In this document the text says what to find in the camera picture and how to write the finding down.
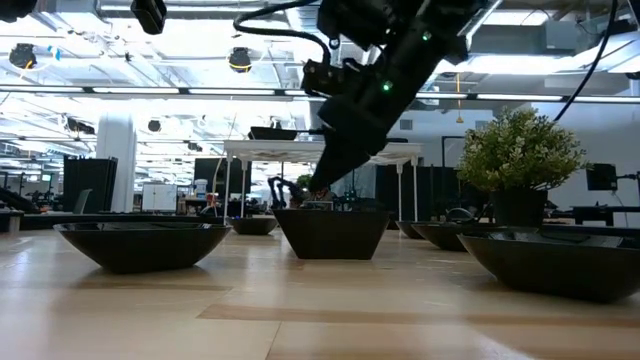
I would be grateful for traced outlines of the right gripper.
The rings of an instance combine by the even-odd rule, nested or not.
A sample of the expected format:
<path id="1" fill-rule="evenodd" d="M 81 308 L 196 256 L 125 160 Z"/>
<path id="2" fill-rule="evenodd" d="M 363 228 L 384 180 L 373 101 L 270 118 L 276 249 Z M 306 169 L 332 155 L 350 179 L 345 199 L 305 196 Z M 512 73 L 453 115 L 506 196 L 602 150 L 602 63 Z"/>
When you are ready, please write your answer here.
<path id="1" fill-rule="evenodd" d="M 312 192 L 329 187 L 384 148 L 387 133 L 449 52 L 448 35 L 409 30 L 393 37 L 359 83 L 324 103 L 319 115 L 331 129 L 324 134 Z"/>

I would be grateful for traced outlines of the black square mini plate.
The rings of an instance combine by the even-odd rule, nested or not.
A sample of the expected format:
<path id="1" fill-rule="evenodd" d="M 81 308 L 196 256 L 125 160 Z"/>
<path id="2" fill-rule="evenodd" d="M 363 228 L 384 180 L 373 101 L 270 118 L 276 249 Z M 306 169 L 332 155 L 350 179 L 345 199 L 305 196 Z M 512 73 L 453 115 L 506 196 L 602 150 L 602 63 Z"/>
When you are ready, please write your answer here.
<path id="1" fill-rule="evenodd" d="M 273 231 L 278 222 L 273 217 L 267 218 L 228 218 L 228 223 L 240 235 L 265 236 Z"/>
<path id="2" fill-rule="evenodd" d="M 293 141 L 297 135 L 298 132 L 296 130 L 271 127 L 251 127 L 248 138 L 250 140 Z"/>
<path id="3" fill-rule="evenodd" d="M 295 255 L 305 260 L 371 260 L 387 229 L 388 212 L 275 210 Z"/>

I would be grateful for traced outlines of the black leaf-shaped mini plate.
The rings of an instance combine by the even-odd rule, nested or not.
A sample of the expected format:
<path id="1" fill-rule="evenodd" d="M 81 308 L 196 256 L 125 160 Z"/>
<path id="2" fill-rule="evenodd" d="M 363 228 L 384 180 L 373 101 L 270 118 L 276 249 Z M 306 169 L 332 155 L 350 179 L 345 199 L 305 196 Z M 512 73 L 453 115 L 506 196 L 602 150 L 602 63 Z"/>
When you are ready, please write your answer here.
<path id="1" fill-rule="evenodd" d="M 467 230 L 458 238 L 514 290 L 599 303 L 640 291 L 640 228 L 499 226 Z"/>
<path id="2" fill-rule="evenodd" d="M 114 274 L 180 270 L 208 256 L 231 228 L 184 222 L 82 222 L 54 229 L 73 247 Z"/>
<path id="3" fill-rule="evenodd" d="M 423 238 L 441 250 L 455 252 L 466 252 L 459 235 L 516 240 L 523 238 L 526 234 L 539 231 L 537 227 L 503 226 L 490 223 L 421 222 L 413 224 L 412 227 Z"/>

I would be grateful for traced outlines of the black room partition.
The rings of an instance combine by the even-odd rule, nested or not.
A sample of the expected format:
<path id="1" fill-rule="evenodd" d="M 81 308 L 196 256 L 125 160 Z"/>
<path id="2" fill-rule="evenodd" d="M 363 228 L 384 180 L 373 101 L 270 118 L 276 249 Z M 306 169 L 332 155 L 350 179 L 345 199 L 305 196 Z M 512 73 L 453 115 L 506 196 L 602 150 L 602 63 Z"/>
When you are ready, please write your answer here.
<path id="1" fill-rule="evenodd" d="M 111 210 L 118 159 L 72 158 L 63 161 L 63 208 L 74 208 L 80 192 L 91 189 L 84 212 L 99 213 Z"/>
<path id="2" fill-rule="evenodd" d="M 489 202 L 489 194 L 460 180 L 455 168 L 409 163 L 401 175 L 395 165 L 376 167 L 375 198 L 393 221 L 427 221 L 458 207 L 475 214 Z"/>

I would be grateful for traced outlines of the large black screen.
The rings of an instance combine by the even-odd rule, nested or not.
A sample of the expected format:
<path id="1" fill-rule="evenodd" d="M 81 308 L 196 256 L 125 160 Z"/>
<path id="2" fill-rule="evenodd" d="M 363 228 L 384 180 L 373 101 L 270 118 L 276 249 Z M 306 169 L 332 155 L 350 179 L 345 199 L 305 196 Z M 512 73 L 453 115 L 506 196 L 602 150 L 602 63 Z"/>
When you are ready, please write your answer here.
<path id="1" fill-rule="evenodd" d="M 204 198 L 214 193 L 218 200 L 225 197 L 239 199 L 242 192 L 251 192 L 251 162 L 246 163 L 234 158 L 227 164 L 225 158 L 196 158 L 194 165 L 194 195 Z"/>

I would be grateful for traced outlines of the black ceiling-hung device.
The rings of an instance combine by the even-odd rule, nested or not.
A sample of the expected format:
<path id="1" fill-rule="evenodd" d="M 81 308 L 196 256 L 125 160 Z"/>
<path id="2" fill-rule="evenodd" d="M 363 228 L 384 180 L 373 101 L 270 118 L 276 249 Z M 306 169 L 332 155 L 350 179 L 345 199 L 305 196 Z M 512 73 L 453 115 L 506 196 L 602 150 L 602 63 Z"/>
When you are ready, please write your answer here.
<path id="1" fill-rule="evenodd" d="M 249 49 L 246 47 L 234 47 L 229 55 L 228 65 L 236 73 L 250 72 L 252 62 L 249 56 Z"/>
<path id="2" fill-rule="evenodd" d="M 9 53 L 9 62 L 20 69 L 32 69 L 37 65 L 34 54 L 34 45 L 29 43 L 17 43 Z"/>

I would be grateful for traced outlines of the potted green artificial plant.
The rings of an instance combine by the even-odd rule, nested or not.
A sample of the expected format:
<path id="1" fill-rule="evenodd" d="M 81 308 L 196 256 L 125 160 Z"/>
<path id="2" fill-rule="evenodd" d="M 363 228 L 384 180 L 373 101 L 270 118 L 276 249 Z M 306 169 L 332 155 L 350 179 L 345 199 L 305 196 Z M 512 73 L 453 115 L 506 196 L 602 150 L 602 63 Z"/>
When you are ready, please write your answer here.
<path id="1" fill-rule="evenodd" d="M 488 194 L 498 224 L 538 227 L 549 191 L 588 166 L 574 132 L 534 109 L 505 109 L 466 132 L 458 177 Z"/>

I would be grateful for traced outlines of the white cabinet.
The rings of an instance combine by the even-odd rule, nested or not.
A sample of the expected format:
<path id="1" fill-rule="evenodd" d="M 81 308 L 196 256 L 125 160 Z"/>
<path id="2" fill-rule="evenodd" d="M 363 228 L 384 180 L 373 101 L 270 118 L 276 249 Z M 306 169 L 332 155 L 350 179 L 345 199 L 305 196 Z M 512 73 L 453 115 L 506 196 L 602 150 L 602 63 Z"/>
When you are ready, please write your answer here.
<path id="1" fill-rule="evenodd" d="M 171 184 L 144 184 L 142 210 L 174 212 L 177 206 L 177 186 Z"/>

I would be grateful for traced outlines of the long ceiling light strip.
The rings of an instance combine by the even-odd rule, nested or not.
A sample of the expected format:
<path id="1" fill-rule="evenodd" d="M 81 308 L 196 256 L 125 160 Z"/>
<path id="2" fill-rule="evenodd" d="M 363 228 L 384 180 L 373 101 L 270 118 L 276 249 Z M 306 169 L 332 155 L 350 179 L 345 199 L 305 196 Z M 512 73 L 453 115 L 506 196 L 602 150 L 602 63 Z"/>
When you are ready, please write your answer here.
<path id="1" fill-rule="evenodd" d="M 310 100 L 323 99 L 323 95 L 311 95 L 303 90 L 292 89 L 240 89 L 240 88 L 171 88 L 171 87 L 81 87 L 81 86 L 44 86 L 44 85 L 0 85 L 3 93 L 30 94 L 74 94 L 74 95 L 126 95 L 131 97 L 179 96 L 234 97 L 234 98 L 293 98 Z M 501 101 L 501 102 L 547 102 L 560 103 L 568 100 L 564 95 L 536 94 L 500 94 L 500 93 L 456 93 L 456 92 L 418 92 L 416 100 L 455 100 L 455 101 Z"/>

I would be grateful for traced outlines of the black workbench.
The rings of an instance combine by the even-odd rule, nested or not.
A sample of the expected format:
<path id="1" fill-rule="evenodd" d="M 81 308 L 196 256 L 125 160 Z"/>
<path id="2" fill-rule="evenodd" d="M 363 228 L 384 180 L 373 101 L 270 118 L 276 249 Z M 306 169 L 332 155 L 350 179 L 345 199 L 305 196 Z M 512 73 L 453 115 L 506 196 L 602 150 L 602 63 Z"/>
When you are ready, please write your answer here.
<path id="1" fill-rule="evenodd" d="M 545 215 L 545 218 L 573 219 L 576 225 L 582 225 L 585 221 L 598 221 L 613 227 L 616 213 L 640 213 L 640 206 L 573 206 L 569 210 L 551 210 Z"/>

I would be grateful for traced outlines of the black monitor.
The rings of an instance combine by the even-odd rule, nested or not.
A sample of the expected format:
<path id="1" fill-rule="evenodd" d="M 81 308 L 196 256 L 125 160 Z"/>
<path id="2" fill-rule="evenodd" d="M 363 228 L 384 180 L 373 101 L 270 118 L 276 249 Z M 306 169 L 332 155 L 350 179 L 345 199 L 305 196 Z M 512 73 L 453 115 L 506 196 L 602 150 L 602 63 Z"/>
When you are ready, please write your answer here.
<path id="1" fill-rule="evenodd" d="M 589 191 L 616 191 L 618 176 L 613 164 L 593 163 L 586 169 L 587 188 Z"/>

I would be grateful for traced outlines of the silver ceiling air duct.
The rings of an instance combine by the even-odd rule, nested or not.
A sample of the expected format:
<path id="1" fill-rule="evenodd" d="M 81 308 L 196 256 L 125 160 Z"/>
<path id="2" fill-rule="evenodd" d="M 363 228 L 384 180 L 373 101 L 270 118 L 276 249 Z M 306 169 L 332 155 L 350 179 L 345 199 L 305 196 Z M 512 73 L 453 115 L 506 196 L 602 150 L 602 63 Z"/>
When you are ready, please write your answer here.
<path id="1" fill-rule="evenodd" d="M 316 27 L 318 5 L 292 8 L 285 11 L 290 28 L 295 31 L 309 33 L 323 40 L 324 36 Z M 308 59 L 320 61 L 323 51 L 320 45 L 310 40 L 290 38 L 292 52 L 297 61 L 306 62 Z"/>

